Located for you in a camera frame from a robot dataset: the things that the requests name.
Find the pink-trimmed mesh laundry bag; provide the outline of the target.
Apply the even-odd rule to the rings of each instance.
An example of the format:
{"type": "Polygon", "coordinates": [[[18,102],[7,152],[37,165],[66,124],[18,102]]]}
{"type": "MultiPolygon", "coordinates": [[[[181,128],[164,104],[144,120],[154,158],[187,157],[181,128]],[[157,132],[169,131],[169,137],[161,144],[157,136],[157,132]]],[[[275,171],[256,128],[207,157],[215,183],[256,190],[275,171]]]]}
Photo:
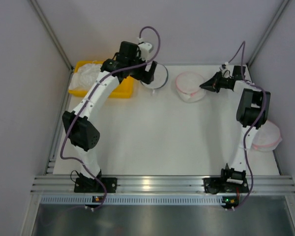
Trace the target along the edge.
{"type": "Polygon", "coordinates": [[[202,100],[206,91],[200,88],[205,82],[204,77],[196,72],[185,71],[174,79],[174,87],[179,98],[185,103],[194,103],[202,100]]]}

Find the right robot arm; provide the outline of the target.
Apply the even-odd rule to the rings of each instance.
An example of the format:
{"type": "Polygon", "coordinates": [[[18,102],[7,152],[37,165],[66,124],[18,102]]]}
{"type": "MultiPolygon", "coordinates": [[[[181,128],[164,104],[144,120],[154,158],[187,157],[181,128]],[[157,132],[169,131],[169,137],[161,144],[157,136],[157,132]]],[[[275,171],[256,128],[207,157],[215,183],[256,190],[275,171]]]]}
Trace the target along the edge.
{"type": "Polygon", "coordinates": [[[247,158],[253,140],[267,121],[270,92],[264,91],[245,76],[245,66],[234,66],[232,73],[226,64],[220,66],[212,78],[200,88],[218,93],[229,89],[240,95],[236,120],[241,124],[240,141],[234,158],[221,170],[221,181],[242,185],[246,179],[247,158]]]}

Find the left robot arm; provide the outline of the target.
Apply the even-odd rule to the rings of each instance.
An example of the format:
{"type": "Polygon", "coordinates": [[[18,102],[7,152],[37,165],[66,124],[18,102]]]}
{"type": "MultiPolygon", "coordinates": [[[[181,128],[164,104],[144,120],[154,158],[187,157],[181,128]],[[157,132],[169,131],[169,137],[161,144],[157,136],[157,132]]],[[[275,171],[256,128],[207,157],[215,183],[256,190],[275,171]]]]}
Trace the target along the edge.
{"type": "Polygon", "coordinates": [[[75,160],[82,166],[80,173],[83,177],[98,180],[101,173],[95,150],[100,138],[95,128],[98,112],[113,90],[127,77],[146,84],[153,81],[157,62],[150,57],[152,51],[153,45],[149,42],[121,42],[114,57],[102,63],[94,84],[82,101],[71,112],[63,113],[64,139],[70,141],[77,151],[75,160]]]}

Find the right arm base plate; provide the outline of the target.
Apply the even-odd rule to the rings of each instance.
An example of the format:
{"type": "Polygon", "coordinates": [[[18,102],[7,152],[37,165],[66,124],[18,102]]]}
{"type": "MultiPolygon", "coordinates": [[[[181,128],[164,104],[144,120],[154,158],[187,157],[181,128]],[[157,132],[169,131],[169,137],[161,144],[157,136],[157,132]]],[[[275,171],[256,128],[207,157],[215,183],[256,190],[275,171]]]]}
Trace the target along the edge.
{"type": "Polygon", "coordinates": [[[247,180],[243,184],[224,182],[220,177],[204,178],[205,192],[216,195],[218,193],[248,193],[247,180]]]}

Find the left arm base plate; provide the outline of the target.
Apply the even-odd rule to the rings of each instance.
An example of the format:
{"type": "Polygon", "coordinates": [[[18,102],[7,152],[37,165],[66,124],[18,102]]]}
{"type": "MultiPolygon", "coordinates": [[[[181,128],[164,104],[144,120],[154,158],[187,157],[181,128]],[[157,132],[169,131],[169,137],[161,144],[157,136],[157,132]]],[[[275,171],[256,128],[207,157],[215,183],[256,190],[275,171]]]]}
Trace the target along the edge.
{"type": "MultiPolygon", "coordinates": [[[[102,177],[100,181],[106,188],[107,193],[115,193],[118,179],[115,177],[102,177]]],[[[104,193],[103,186],[96,180],[87,177],[78,177],[75,180],[75,193],[104,193]]]]}

